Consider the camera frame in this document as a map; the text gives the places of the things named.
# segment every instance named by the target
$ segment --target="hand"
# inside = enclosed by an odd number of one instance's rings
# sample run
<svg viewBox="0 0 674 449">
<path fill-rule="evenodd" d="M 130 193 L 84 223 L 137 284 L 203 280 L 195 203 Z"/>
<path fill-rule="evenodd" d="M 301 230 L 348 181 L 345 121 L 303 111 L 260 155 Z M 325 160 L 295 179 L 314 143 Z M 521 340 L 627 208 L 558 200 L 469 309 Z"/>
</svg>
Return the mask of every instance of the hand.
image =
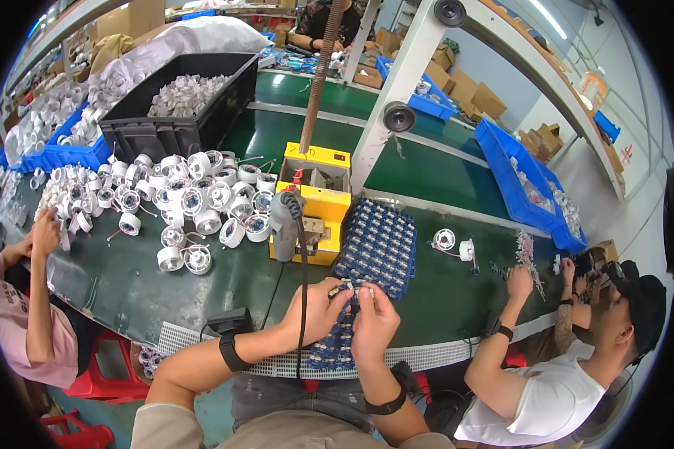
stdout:
<svg viewBox="0 0 674 449">
<path fill-rule="evenodd" d="M 29 257 L 32 255 L 32 236 L 33 230 L 35 230 L 35 225 L 32 225 L 32 229 L 25 235 L 23 241 L 17 244 L 18 251 L 22 256 Z"/>
<path fill-rule="evenodd" d="M 566 257 L 562 259 L 562 273 L 564 273 L 564 285 L 571 285 L 572 281 L 574 281 L 574 262 Z"/>
<path fill-rule="evenodd" d="M 577 296 L 581 296 L 584 290 L 586 290 L 586 276 L 580 276 L 576 278 L 574 283 L 574 292 Z"/>
<path fill-rule="evenodd" d="M 32 255 L 47 257 L 60 243 L 60 222 L 53 220 L 56 211 L 55 208 L 45 208 L 37 215 L 35 225 L 30 231 Z"/>
<path fill-rule="evenodd" d="M 326 337 L 330 329 L 337 322 L 339 313 L 352 296 L 350 290 L 339 292 L 332 301 L 327 298 L 327 293 L 342 284 L 341 280 L 328 277 L 319 284 L 307 286 L 307 318 L 305 324 L 305 337 L 303 344 L 309 345 Z M 289 303 L 288 311 L 282 322 L 277 326 L 280 335 L 285 339 L 285 352 L 297 348 L 300 340 L 300 327 L 302 324 L 302 286 L 300 285 Z"/>
<path fill-rule="evenodd" d="M 529 274 L 529 268 L 526 265 L 516 265 L 510 270 L 507 276 L 507 292 L 510 294 L 510 299 L 524 304 L 532 289 L 534 289 L 534 279 Z"/>
<path fill-rule="evenodd" d="M 312 46 L 320 51 L 327 50 L 327 48 L 324 48 L 325 41 L 322 39 L 317 39 L 312 43 Z M 332 46 L 332 52 L 340 52 L 344 49 L 344 46 L 342 46 L 342 43 L 338 40 L 334 42 L 334 45 Z"/>
<path fill-rule="evenodd" d="M 358 299 L 360 310 L 354 320 L 352 338 L 354 364 L 358 370 L 384 366 L 386 347 L 400 327 L 400 316 L 375 284 L 363 282 Z"/>
</svg>

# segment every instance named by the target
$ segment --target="red plastic stool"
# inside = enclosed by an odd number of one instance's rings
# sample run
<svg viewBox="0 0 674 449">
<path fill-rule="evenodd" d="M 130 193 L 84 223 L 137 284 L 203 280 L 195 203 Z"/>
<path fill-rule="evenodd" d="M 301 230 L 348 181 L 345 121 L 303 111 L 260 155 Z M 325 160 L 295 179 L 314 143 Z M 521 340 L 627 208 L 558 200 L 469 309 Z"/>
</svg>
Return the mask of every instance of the red plastic stool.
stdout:
<svg viewBox="0 0 674 449">
<path fill-rule="evenodd" d="M 526 368 L 529 366 L 529 363 L 527 362 L 527 356 L 522 354 L 519 349 L 519 342 L 517 343 L 512 343 L 507 347 L 507 356 L 505 359 L 507 360 L 507 366 L 511 367 L 518 367 L 518 368 Z"/>
<path fill-rule="evenodd" d="M 55 440 L 55 443 L 62 449 L 107 449 L 105 445 L 111 441 L 115 441 L 115 435 L 113 435 L 112 430 L 108 426 L 102 424 L 94 426 L 86 425 L 78 419 L 78 414 L 77 410 L 72 410 L 72 412 L 65 413 L 64 415 L 40 418 L 40 421 Z M 67 425 L 68 422 L 77 427 L 80 432 L 72 433 L 70 426 Z M 48 427 L 50 425 L 61 426 L 64 435 L 56 434 Z"/>
<path fill-rule="evenodd" d="M 112 340 L 119 343 L 127 373 L 130 376 L 129 379 L 107 379 L 103 376 L 98 365 L 98 359 L 95 356 L 99 342 L 102 340 Z M 138 379 L 132 370 L 130 340 L 120 337 L 107 329 L 95 341 L 88 370 L 75 379 L 75 382 L 72 383 L 72 386 L 68 390 L 63 389 L 67 396 L 79 397 L 86 400 L 107 401 L 108 404 L 123 404 L 125 402 L 143 400 L 147 397 L 147 391 L 149 390 L 149 385 Z"/>
</svg>

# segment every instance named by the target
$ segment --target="person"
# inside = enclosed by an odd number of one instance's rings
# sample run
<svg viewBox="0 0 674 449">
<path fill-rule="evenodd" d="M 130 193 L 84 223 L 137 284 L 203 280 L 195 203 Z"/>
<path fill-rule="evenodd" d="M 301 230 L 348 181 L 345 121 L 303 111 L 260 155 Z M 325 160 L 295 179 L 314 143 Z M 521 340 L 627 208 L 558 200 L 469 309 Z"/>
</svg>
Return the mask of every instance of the person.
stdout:
<svg viewBox="0 0 674 449">
<path fill-rule="evenodd" d="M 337 39 L 335 40 L 333 52 L 340 52 L 349 47 L 354 41 L 359 24 L 364 15 L 365 3 L 357 0 L 343 0 L 342 22 L 340 24 Z M 312 52 L 319 52 L 323 49 L 325 28 L 327 18 L 332 8 L 332 0 L 312 0 L 305 7 L 305 12 L 297 24 L 295 33 L 289 40 L 297 47 L 308 49 Z M 374 23 L 372 23 L 367 41 L 364 45 L 364 51 L 374 47 Z"/>
<path fill-rule="evenodd" d="M 350 298 L 345 290 L 328 299 L 328 292 L 340 284 L 327 278 L 307 288 L 305 344 L 328 334 Z M 358 298 L 352 341 L 359 372 L 355 387 L 348 387 L 351 381 L 322 381 L 315 393 L 306 394 L 296 379 L 238 374 L 232 386 L 235 435 L 220 448 L 386 448 L 371 435 L 376 427 L 394 448 L 453 449 L 447 436 L 429 432 L 419 409 L 404 400 L 403 387 L 385 365 L 386 347 L 400 324 L 389 298 L 368 283 L 359 289 Z M 131 447 L 204 448 L 195 396 L 227 381 L 245 368 L 243 364 L 296 349 L 301 309 L 302 287 L 280 324 L 238 334 L 232 343 L 228 337 L 203 341 L 166 357 L 155 371 L 145 405 L 137 410 Z M 380 414 L 368 415 L 368 404 Z"/>
<path fill-rule="evenodd" d="M 611 382 L 656 347 L 666 293 L 655 276 L 611 280 L 620 297 L 593 329 L 590 346 L 571 329 L 574 263 L 563 260 L 564 291 L 555 322 L 561 355 L 528 368 L 501 369 L 512 329 L 534 285 L 526 266 L 515 267 L 507 278 L 509 300 L 501 326 L 479 344 L 464 376 L 474 397 L 456 428 L 456 439 L 518 446 L 567 436 L 589 417 Z"/>
<path fill-rule="evenodd" d="M 610 270 L 608 266 L 602 267 L 608 275 Z M 633 260 L 626 260 L 619 264 L 624 276 L 628 280 L 639 279 L 639 269 Z M 574 292 L 572 300 L 572 330 L 579 340 L 586 344 L 593 344 L 593 332 L 599 325 L 602 315 L 609 310 L 612 302 L 620 298 L 620 292 L 615 283 L 611 283 L 608 288 L 602 288 L 602 279 L 604 275 L 601 271 L 596 271 L 593 276 L 582 276 L 574 278 Z M 530 365 L 541 361 L 548 361 L 561 355 L 556 347 L 554 340 L 554 327 L 543 330 L 535 336 L 530 336 L 522 342 L 522 352 Z"/>
<path fill-rule="evenodd" d="M 19 376 L 70 388 L 87 370 L 103 327 L 48 291 L 47 258 L 60 242 L 55 212 L 41 210 L 25 239 L 0 252 L 0 347 Z M 30 258 L 30 297 L 5 280 L 21 257 Z"/>
</svg>

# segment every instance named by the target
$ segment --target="black wristband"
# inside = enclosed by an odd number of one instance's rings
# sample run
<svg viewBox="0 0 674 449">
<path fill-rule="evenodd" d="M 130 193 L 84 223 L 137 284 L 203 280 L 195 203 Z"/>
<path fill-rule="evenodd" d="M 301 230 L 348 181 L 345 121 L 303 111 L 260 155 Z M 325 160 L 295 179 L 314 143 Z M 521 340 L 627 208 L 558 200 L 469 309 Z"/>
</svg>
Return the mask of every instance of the black wristband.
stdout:
<svg viewBox="0 0 674 449">
<path fill-rule="evenodd" d="M 227 364 L 227 367 L 233 373 L 247 371 L 252 368 L 254 364 L 248 364 L 237 355 L 235 351 L 235 334 L 229 333 L 220 337 L 220 354 Z"/>
<path fill-rule="evenodd" d="M 401 409 L 404 405 L 404 401 L 407 400 L 407 391 L 404 389 L 402 382 L 397 381 L 400 384 L 400 395 L 394 401 L 389 401 L 383 405 L 374 405 L 370 404 L 367 400 L 364 400 L 364 408 L 367 409 L 367 413 L 370 415 L 391 415 L 397 410 Z"/>
</svg>

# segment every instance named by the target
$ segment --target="fluorescent light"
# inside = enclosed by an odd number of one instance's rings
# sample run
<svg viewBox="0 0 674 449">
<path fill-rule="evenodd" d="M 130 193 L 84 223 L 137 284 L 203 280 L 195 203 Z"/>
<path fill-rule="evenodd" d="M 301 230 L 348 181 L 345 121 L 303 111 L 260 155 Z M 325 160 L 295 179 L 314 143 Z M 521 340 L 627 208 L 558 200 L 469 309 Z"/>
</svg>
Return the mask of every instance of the fluorescent light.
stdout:
<svg viewBox="0 0 674 449">
<path fill-rule="evenodd" d="M 542 15 L 547 19 L 547 22 L 549 22 L 549 24 L 552 27 L 554 27 L 555 30 L 557 30 L 557 33 L 559 33 L 559 37 L 561 37 L 562 39 L 566 39 L 566 33 L 564 32 L 564 30 L 561 29 L 561 27 L 554 19 L 554 17 L 552 17 L 552 14 L 550 14 L 547 11 L 547 8 L 545 8 L 544 5 L 540 4 L 538 0 L 529 0 L 529 1 L 534 5 L 536 9 L 539 10 L 540 13 L 542 13 Z"/>
</svg>

